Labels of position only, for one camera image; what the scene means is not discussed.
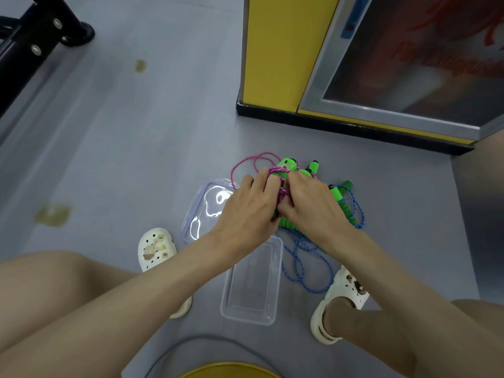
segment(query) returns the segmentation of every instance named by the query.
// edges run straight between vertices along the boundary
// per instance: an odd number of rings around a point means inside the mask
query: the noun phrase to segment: metal frame
[[[325,36],[326,38],[318,54],[312,75],[299,104],[299,109],[474,140],[483,139],[504,127],[504,114],[480,128],[463,123],[324,99],[325,92],[355,37],[355,32],[366,15],[372,0],[369,0],[367,3],[352,38],[343,39],[340,35],[355,2],[356,0],[339,1]]]
[[[79,21],[64,0],[34,0],[20,19],[0,17],[0,116],[61,42],[79,46],[94,36],[91,25]],[[0,127],[0,144],[12,131]]]

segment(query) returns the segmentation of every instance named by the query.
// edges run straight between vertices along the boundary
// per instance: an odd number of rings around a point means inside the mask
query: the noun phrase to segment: stain
[[[143,73],[147,69],[147,62],[142,59],[137,59],[135,65],[135,70],[137,73]]]
[[[33,220],[35,223],[59,228],[68,222],[71,211],[72,208],[65,204],[48,204],[35,214]]]

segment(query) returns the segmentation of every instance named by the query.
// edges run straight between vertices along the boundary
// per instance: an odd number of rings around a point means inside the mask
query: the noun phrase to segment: yellow wall trim
[[[313,112],[313,111],[307,111],[307,110],[301,110],[301,109],[299,109],[297,112],[299,114],[312,115],[312,116],[317,116],[317,117],[321,117],[321,118],[338,119],[338,120],[342,120],[342,121],[345,121],[345,122],[362,124],[364,126],[378,127],[378,128],[383,128],[383,129],[386,129],[386,130],[398,131],[400,133],[408,133],[408,134],[420,135],[422,137],[425,136],[425,137],[428,137],[428,138],[447,140],[447,141],[451,141],[451,142],[455,142],[455,143],[462,143],[464,145],[469,145],[469,144],[475,142],[474,139],[456,138],[456,137],[452,137],[452,136],[449,137],[447,135],[428,133],[428,132],[424,132],[424,131],[413,130],[411,128],[390,126],[388,124],[382,124],[382,123],[368,122],[366,120],[360,120],[360,119],[354,119],[354,118],[345,118],[345,117],[340,117],[340,116],[337,116],[337,115],[330,115],[330,114],[324,114],[324,113],[316,113],[316,112]]]
[[[338,0],[250,0],[243,102],[295,112]]]

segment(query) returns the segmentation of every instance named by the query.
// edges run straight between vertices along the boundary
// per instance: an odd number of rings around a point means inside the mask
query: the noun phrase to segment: leg
[[[504,306],[479,300],[453,301],[482,327],[504,339]],[[333,299],[324,313],[325,330],[343,337],[398,373],[413,377],[416,358],[399,328],[383,311],[358,311],[345,297]]]
[[[0,353],[136,275],[62,250],[0,264]]]

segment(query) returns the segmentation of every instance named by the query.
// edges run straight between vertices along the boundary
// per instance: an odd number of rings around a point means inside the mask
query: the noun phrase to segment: jump rope
[[[273,165],[273,167],[269,168],[269,174],[272,174],[275,172],[287,172],[287,173],[290,172],[290,170],[287,168],[278,167],[276,165],[275,161],[273,161],[271,158],[269,158],[268,155],[271,155],[271,156],[275,157],[276,159],[278,159],[278,162],[281,161],[279,156],[275,155],[272,152],[268,152],[268,151],[260,153],[259,155],[252,155],[252,156],[246,157],[245,159],[239,161],[231,169],[230,179],[231,179],[231,185],[232,185],[233,189],[236,190],[236,185],[233,181],[233,173],[239,165],[246,162],[247,160],[251,160],[251,159],[254,160],[254,169],[257,173],[259,173],[259,170],[256,165],[256,162],[258,159],[267,160]],[[299,163],[297,161],[296,161],[296,166],[297,166],[297,171],[299,171]],[[314,179],[317,178],[317,176],[314,173],[312,173],[312,177]],[[360,207],[359,203],[356,201],[354,194],[352,193],[352,191],[349,188],[347,188],[344,185],[336,185],[335,187],[342,187],[344,190],[346,190],[350,194],[349,198],[345,198],[345,199],[339,201],[338,203],[342,203],[342,202],[351,202],[352,203],[352,215],[348,218],[348,221],[350,221],[351,219],[354,218],[356,210],[358,210],[360,212],[361,221],[360,221],[360,223],[353,224],[353,226],[357,229],[362,228],[365,225],[364,212],[362,211],[362,208]],[[278,192],[277,204],[279,204],[283,200],[283,198],[288,195],[289,195],[289,192],[284,187],[281,186],[280,190]],[[322,294],[322,293],[327,292],[329,290],[329,287],[333,283],[333,280],[334,280],[334,270],[331,267],[331,264],[329,263],[329,261],[320,253],[320,251],[321,252],[324,252],[324,251],[321,250],[318,246],[316,246],[310,239],[308,239],[301,232],[294,230],[294,229],[286,229],[286,228],[282,228],[282,230],[286,231],[290,235],[292,241],[294,242],[293,249],[289,248],[286,244],[284,244],[285,250],[288,253],[290,253],[293,257],[292,266],[293,266],[293,270],[294,270],[294,274],[295,274],[295,277],[290,276],[287,273],[287,270],[285,269],[284,262],[282,262],[282,272],[284,273],[286,278],[290,281],[293,281],[293,282],[299,282],[299,284],[301,284],[306,289],[306,291],[308,291],[310,293]],[[309,286],[307,286],[306,283],[304,282],[304,280],[305,280],[305,278],[304,278],[305,269],[304,268],[305,267],[303,265],[301,258],[299,257],[299,254],[298,254],[299,250],[302,250],[306,253],[314,254],[315,256],[317,256],[319,259],[321,259],[327,265],[331,278],[330,278],[328,284],[326,285],[326,287],[324,287],[324,289],[312,289]]]

